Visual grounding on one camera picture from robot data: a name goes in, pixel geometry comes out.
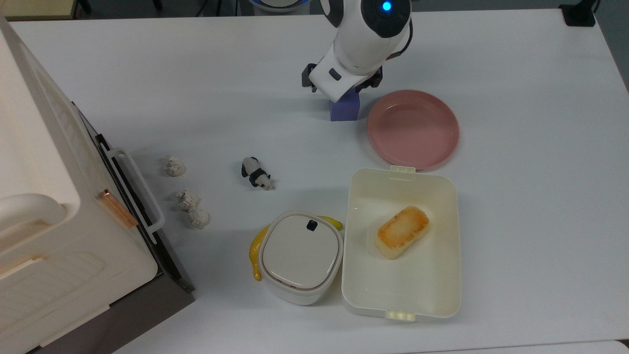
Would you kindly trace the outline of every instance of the oven handle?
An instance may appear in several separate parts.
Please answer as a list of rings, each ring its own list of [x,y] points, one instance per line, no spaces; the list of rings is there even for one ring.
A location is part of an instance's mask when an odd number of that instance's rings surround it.
[[[166,218],[164,217],[164,213],[162,212],[162,209],[159,207],[159,204],[157,204],[157,201],[155,197],[153,196],[153,193],[151,193],[151,190],[148,189],[147,182],[144,180],[144,177],[142,177],[142,174],[140,172],[140,169],[138,168],[138,165],[135,164],[135,161],[133,160],[133,157],[131,157],[131,154],[129,154],[122,147],[117,147],[115,149],[106,151],[106,154],[107,154],[107,157],[110,159],[119,155],[124,155],[129,160],[129,164],[135,171],[135,174],[138,176],[138,179],[140,180],[140,184],[142,185],[142,188],[144,188],[144,192],[148,196],[148,200],[151,203],[153,203],[153,208],[155,209],[155,212],[157,213],[157,221],[151,224],[151,226],[148,226],[147,221],[144,220],[143,217],[140,217],[140,222],[142,222],[142,225],[144,225],[144,228],[147,230],[148,234],[152,235],[153,232],[161,229],[162,226],[164,226],[164,222],[166,221]],[[116,173],[120,173],[118,169],[116,168],[116,165],[112,164],[112,166],[116,170]]]
[[[65,208],[47,195],[24,193],[0,199],[0,232],[25,221],[56,225],[65,219]]]

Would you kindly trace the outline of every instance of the white container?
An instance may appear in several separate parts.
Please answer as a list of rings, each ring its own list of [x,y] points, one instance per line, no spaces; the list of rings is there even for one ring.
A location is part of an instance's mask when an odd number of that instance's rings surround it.
[[[280,215],[260,245],[258,265],[270,291],[310,305],[330,287],[343,257],[343,240],[327,221],[304,212]]]
[[[461,301],[459,209],[447,178],[360,169],[350,185],[342,292],[355,314],[415,321],[416,316],[450,317]],[[380,226],[409,205],[430,220],[428,233],[395,260],[385,258],[374,238]]]

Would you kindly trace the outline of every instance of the purple block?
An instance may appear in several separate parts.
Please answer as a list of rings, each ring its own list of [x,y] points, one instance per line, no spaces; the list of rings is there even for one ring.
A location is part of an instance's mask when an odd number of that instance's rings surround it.
[[[346,120],[358,120],[360,110],[360,98],[356,90],[347,91],[338,102],[330,101],[330,120],[342,122]]]

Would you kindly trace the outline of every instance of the toasted bread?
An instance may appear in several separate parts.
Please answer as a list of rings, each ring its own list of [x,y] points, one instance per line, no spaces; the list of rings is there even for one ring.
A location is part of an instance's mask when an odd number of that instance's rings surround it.
[[[393,260],[428,230],[428,217],[418,207],[409,206],[387,221],[376,235],[376,246]]]

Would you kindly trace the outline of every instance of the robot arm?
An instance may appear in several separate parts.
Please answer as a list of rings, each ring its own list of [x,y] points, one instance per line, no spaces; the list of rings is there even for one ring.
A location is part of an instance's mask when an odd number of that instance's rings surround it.
[[[410,42],[411,1],[321,0],[321,7],[338,32],[319,63],[304,70],[303,86],[318,88],[337,102],[348,90],[364,86],[385,60],[397,56],[393,52],[405,35]]]

